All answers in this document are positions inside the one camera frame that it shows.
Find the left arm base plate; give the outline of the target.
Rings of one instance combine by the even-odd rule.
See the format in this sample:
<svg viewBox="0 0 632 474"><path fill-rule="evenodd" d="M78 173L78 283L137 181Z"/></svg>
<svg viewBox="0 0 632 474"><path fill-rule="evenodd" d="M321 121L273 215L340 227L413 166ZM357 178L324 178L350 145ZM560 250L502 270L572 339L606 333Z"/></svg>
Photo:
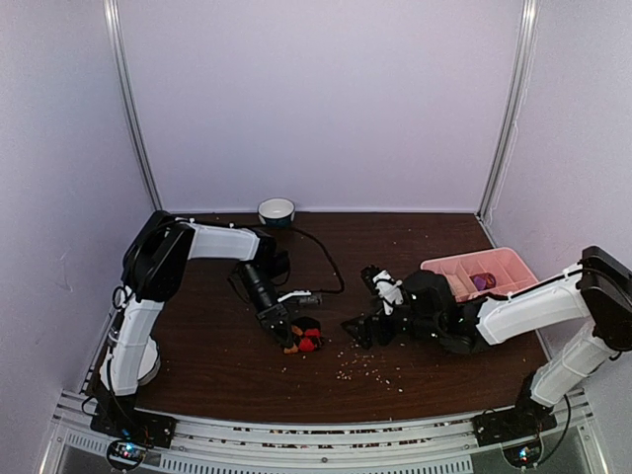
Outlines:
<svg viewBox="0 0 632 474"><path fill-rule="evenodd" d="M90 429L96 433L130 440L149 447L169 448L177 421L173 417L134 411L130 417L122 414L97 413Z"/></svg>

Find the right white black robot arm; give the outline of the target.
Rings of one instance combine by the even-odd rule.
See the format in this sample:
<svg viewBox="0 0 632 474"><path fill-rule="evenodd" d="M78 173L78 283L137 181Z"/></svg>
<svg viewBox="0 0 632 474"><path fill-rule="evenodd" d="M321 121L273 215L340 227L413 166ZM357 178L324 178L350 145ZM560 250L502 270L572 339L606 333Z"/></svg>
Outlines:
<svg viewBox="0 0 632 474"><path fill-rule="evenodd" d="M361 278L374 307L342 327L366 349L408 335L474 355L525 333L577 322L577 333L525 379L521 400L506 417L513 435L528 435L545 410L606 360L631 349L631 271L598 246L545 279L537 279L510 248L426 260L401 279L368 266Z"/></svg>

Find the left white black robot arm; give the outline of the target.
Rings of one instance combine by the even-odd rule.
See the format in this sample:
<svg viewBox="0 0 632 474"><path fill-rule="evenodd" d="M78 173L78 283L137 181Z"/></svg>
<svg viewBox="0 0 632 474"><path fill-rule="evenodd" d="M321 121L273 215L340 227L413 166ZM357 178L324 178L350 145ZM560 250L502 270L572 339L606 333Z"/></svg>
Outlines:
<svg viewBox="0 0 632 474"><path fill-rule="evenodd" d="M215 226L158 210L151 214L123 258L121 285L115 305L121 317L110 335L110 350L100 369L105 388L130 396L150 381L158 368L158 350L151 339L164 304L179 290L188 261L233 260L235 274L254 306L264 331L293 355L323 345L321 326L309 317L294 318L286 305L309 300L314 293L277 293L274 278L289 269L287 252L277 249L271 235L250 228Z"/></svg>

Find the maroon purple orange sock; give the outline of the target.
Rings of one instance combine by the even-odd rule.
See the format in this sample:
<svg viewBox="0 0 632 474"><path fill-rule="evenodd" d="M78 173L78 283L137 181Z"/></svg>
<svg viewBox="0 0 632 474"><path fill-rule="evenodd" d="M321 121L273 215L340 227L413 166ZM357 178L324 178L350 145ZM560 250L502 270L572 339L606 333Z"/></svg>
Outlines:
<svg viewBox="0 0 632 474"><path fill-rule="evenodd" d="M497 286L496 277L492 273L479 273L470 277L477 291L485 291Z"/></svg>

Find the black argyle sock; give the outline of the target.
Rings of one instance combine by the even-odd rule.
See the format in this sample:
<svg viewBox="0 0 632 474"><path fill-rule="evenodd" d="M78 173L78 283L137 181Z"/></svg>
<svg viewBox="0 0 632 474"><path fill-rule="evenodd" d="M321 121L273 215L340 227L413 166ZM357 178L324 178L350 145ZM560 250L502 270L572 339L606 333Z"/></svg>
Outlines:
<svg viewBox="0 0 632 474"><path fill-rule="evenodd" d="M324 344L321 323L311 317L294 319L291 323L291 335L292 346L282 349L285 355L317 352Z"/></svg>

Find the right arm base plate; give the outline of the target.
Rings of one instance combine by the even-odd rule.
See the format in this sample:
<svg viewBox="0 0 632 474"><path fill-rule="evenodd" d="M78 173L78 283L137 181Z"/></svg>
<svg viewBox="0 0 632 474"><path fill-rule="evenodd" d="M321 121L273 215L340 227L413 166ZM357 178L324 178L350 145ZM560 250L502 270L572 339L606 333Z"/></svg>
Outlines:
<svg viewBox="0 0 632 474"><path fill-rule="evenodd" d="M516 408L487 411L475 416L471 422L479 446L505 444L523 438L536 439L558 426L552 414L536 416Z"/></svg>

